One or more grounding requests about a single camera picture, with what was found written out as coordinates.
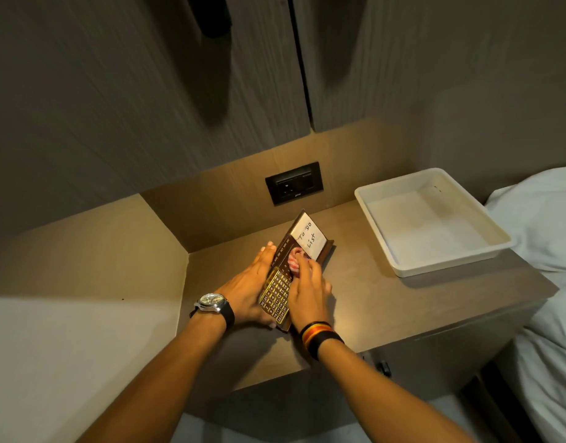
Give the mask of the brown wooden nightstand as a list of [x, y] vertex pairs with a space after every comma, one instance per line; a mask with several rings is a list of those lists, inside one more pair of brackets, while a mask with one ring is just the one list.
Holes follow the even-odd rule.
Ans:
[[[423, 399], [459, 390], [526, 325], [558, 288], [512, 250], [398, 278], [356, 201], [314, 215], [335, 240], [324, 270], [334, 327], [355, 352], [387, 362], [392, 379]], [[290, 334], [246, 327], [205, 365], [186, 412], [248, 397], [281, 408], [301, 394], [334, 396], [334, 382]]]

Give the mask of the black wall socket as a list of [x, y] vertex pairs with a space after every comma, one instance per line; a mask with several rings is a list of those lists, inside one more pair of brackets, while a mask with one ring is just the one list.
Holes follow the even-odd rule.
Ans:
[[265, 178], [274, 206], [323, 191], [319, 162], [312, 162]]

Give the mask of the pink white striped eraser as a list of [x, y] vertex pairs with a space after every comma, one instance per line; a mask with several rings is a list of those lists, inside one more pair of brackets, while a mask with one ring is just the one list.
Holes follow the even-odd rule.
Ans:
[[294, 247], [288, 254], [288, 268], [294, 277], [300, 276], [300, 264], [298, 258], [309, 259], [305, 251], [301, 247]]

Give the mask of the person's left forearm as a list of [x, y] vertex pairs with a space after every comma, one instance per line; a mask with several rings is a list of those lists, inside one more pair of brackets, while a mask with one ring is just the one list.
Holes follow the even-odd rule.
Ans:
[[194, 314], [76, 443], [168, 443], [195, 379], [225, 331], [220, 314]]

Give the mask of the white note paper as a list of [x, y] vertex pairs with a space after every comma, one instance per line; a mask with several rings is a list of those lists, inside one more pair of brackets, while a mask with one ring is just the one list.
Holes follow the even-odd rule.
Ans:
[[324, 250], [328, 239], [315, 221], [302, 211], [289, 232], [309, 258], [317, 260]]

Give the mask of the dark brown folio case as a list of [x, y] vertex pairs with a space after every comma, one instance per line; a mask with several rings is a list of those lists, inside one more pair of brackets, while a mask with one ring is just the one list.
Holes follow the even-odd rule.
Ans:
[[[288, 254], [289, 254], [289, 252], [291, 251], [292, 248], [299, 247], [299, 245], [294, 240], [294, 238], [292, 236], [290, 236], [290, 234], [289, 234], [292, 226], [288, 229], [288, 231], [284, 235], [282, 241], [280, 242], [279, 246], [277, 247], [277, 250], [276, 250], [274, 257], [273, 257], [273, 260], [272, 260], [270, 273], [271, 273], [273, 268], [289, 269], [288, 268]], [[327, 239], [328, 239], [328, 242], [327, 242], [326, 246], [324, 247], [324, 250], [320, 254], [320, 257], [317, 260], [315, 260], [322, 267], [325, 266], [327, 260], [329, 259], [329, 255], [333, 251], [333, 248], [334, 248], [334, 240], [329, 239], [329, 238], [327, 238]]]

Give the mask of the person's right forearm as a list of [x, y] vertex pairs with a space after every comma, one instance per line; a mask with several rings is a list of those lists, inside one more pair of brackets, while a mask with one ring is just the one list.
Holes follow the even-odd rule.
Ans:
[[455, 422], [377, 372], [341, 341], [324, 341], [318, 359], [373, 443], [476, 443]]

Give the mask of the gold button calculator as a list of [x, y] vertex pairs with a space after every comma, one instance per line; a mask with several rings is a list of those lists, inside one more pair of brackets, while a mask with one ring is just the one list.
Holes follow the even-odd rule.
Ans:
[[259, 296], [259, 305], [264, 312], [272, 316], [277, 328], [283, 333], [288, 333], [292, 325], [288, 308], [292, 280], [289, 269], [273, 268]]

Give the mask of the white bed sheet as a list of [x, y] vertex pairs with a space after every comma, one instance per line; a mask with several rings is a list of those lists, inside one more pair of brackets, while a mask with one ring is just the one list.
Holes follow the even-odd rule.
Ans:
[[496, 357], [496, 366], [544, 443], [566, 443], [566, 273], [559, 291]]

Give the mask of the white pillow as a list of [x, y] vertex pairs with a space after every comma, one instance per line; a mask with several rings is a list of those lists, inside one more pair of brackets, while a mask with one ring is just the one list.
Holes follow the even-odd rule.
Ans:
[[495, 190], [485, 204], [534, 268], [566, 273], [566, 167]]

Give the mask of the white plastic tray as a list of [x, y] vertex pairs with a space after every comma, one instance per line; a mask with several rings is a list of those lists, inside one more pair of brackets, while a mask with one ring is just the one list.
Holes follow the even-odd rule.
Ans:
[[515, 245], [485, 206], [440, 168], [361, 186], [354, 195], [401, 278], [491, 259]]

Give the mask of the person's left hand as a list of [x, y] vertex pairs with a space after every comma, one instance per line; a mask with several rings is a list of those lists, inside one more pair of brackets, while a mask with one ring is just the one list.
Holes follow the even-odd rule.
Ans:
[[216, 292], [228, 300], [235, 316], [235, 325], [252, 322], [270, 328], [277, 326], [272, 316], [264, 312], [259, 305], [259, 296], [262, 293], [265, 282], [251, 283], [246, 268], [217, 289]]

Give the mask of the grey wood wardrobe door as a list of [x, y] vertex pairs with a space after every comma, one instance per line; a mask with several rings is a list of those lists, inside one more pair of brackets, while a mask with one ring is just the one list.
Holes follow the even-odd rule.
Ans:
[[290, 0], [0, 0], [0, 237], [308, 135]]

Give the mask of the red yellow striped wristband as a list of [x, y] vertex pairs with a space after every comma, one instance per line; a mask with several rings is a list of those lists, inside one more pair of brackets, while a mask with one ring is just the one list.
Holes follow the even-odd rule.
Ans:
[[302, 330], [300, 331], [300, 338], [302, 341], [303, 346], [307, 349], [309, 346], [310, 341], [317, 335], [322, 332], [332, 332], [334, 333], [333, 328], [328, 322], [325, 321], [314, 321], [307, 324]]

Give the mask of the person's right hand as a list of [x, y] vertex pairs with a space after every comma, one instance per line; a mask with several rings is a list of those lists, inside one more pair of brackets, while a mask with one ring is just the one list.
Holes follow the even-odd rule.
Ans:
[[288, 294], [288, 308], [298, 333], [310, 322], [325, 321], [332, 324], [330, 296], [331, 283], [324, 276], [323, 283], [299, 283], [299, 278], [293, 279]]

